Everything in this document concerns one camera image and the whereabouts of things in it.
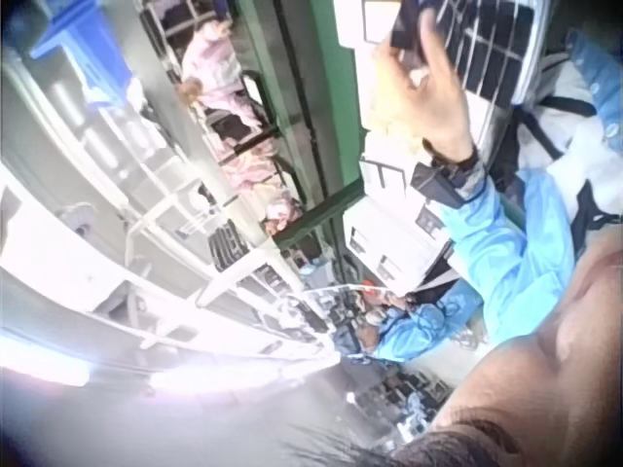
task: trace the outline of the sleeve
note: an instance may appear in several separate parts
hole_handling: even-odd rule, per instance
[[[375,349],[373,356],[392,362],[406,362],[428,350],[434,342],[440,342],[444,329],[444,316],[434,305],[423,305],[419,312],[424,319],[397,318],[391,329]]]
[[[574,258],[568,218],[553,179],[543,170],[522,174],[526,232],[504,215],[487,177],[484,192],[442,218],[464,262],[466,279],[485,302],[492,342],[529,334],[565,291]]]
[[[217,40],[215,21],[207,22],[193,35],[182,57],[182,79],[194,76],[202,61],[209,58],[211,46]]]

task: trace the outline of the fluorescent light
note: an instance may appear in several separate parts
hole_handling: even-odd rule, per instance
[[[45,347],[0,335],[0,367],[67,386],[84,386],[90,365]]]
[[[92,146],[97,151],[97,154],[101,158],[101,161],[104,162],[109,168],[117,168],[119,166],[119,161],[115,155],[108,149],[106,143],[104,143],[99,135],[89,128],[85,131],[85,137],[92,144]]]
[[[279,377],[277,370],[265,367],[182,367],[151,376],[150,384],[177,394],[219,393],[262,387]]]
[[[71,125],[80,126],[83,124],[85,122],[85,116],[83,115],[83,112],[80,111],[80,108],[76,102],[71,98],[71,95],[69,95],[67,88],[61,83],[56,83],[54,85],[54,90],[56,98],[65,110],[65,114],[69,118]]]
[[[314,373],[320,372],[327,368],[331,368],[340,363],[342,355],[340,352],[333,352],[330,356],[318,360],[309,360],[305,362],[297,362],[289,365],[281,373],[286,378],[298,379],[307,377]]]

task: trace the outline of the shirt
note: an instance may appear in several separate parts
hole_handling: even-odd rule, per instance
[[[609,54],[577,30],[568,34],[566,45],[571,61],[593,94],[597,114],[604,125],[605,141],[612,151],[623,155],[621,56]]]
[[[466,279],[485,301],[493,344],[533,332],[563,295],[574,267],[568,215],[552,177],[541,169],[520,176],[525,232],[506,218],[489,177],[472,202],[442,208]]]
[[[237,95],[243,90],[242,68],[229,38],[219,38],[216,21],[207,22],[195,33],[182,59],[182,79],[202,82],[199,101],[210,109],[227,110],[247,126],[257,126],[253,109]]]
[[[482,305],[478,293],[460,279],[436,304],[420,305],[408,317],[391,307],[372,356],[399,363],[416,358],[460,331]]]

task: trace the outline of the solar panel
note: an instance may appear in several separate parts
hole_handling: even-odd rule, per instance
[[[394,24],[394,47],[420,51],[406,22],[413,24],[426,7],[437,10],[448,57],[463,87],[500,108],[509,107],[520,84],[534,10],[513,0],[405,0]]]

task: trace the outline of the skin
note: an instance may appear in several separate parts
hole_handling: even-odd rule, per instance
[[[420,31],[429,75],[417,88],[388,43],[376,50],[379,91],[388,96],[375,109],[376,121],[402,122],[447,159],[464,161],[471,152],[465,99],[431,11],[422,15]],[[500,452],[501,465],[597,465],[621,429],[622,238],[620,226],[596,234],[550,316],[533,334],[487,355],[453,393],[433,430],[482,441],[458,423],[488,420],[521,452],[519,461],[504,460]]]

